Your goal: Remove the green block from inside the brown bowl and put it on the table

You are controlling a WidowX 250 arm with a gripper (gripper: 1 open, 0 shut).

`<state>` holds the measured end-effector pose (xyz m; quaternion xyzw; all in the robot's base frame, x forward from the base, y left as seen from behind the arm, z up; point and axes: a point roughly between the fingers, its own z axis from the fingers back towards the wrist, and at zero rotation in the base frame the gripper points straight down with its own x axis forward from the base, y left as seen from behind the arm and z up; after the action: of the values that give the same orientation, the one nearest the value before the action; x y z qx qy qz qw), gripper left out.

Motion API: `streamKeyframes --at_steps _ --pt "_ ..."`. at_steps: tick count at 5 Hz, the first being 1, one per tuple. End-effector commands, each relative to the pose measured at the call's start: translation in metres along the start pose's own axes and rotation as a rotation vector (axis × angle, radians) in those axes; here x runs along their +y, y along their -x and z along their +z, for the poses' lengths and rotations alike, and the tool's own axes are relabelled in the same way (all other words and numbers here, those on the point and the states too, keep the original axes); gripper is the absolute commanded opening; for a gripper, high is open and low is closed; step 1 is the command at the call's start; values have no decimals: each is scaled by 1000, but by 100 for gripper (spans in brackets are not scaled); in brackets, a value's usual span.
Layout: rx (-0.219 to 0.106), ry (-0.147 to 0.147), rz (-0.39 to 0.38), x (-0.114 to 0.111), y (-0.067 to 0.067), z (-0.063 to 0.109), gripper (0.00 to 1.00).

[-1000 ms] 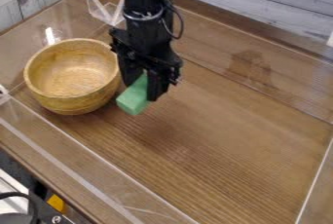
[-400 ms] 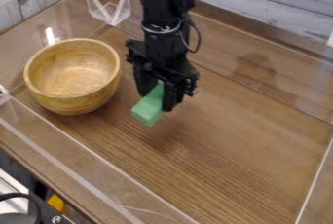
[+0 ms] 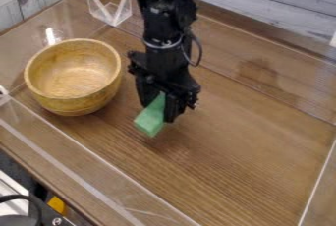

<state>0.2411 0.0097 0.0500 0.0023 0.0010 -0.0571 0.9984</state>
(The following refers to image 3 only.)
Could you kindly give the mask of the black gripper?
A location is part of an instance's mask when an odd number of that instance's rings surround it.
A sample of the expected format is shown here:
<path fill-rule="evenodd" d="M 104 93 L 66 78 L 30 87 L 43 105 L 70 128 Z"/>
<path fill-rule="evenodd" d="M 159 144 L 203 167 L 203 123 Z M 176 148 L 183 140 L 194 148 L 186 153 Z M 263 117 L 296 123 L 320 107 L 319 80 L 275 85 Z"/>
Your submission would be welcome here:
<path fill-rule="evenodd" d="M 139 101 L 147 107 L 164 92 L 164 122 L 174 123 L 187 107 L 195 108 L 202 92 L 202 85 L 190 72 L 190 67 L 200 65 L 200 61 L 194 62 L 191 58 L 192 39 L 180 37 L 172 43 L 160 43 L 146 38 L 143 44 L 144 52 L 127 54 Z"/>

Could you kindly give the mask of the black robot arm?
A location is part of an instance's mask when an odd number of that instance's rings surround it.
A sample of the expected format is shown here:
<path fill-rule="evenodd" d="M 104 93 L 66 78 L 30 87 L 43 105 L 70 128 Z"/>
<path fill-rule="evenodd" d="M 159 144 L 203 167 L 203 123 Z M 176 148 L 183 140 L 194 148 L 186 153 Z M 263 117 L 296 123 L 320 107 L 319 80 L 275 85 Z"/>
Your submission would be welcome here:
<path fill-rule="evenodd" d="M 198 19 L 195 0 L 136 0 L 143 17 L 143 52 L 131 51 L 128 71 L 135 76 L 140 103 L 147 106 L 164 96 L 164 121 L 172 123 L 188 108 L 195 108 L 202 85 L 190 73 L 202 58 L 192 57 L 200 40 L 192 32 Z"/>

